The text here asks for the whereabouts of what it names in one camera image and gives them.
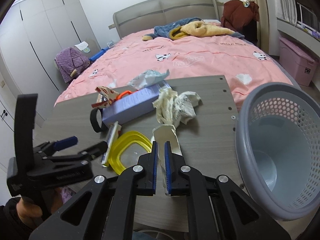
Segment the person's left hand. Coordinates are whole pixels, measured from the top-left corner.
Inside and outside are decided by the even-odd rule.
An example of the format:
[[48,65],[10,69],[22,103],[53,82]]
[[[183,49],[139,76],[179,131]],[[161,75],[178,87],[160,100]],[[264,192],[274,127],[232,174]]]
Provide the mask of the person's left hand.
[[21,222],[29,227],[37,227],[42,222],[42,210],[39,206],[24,201],[22,198],[16,205],[17,215]]

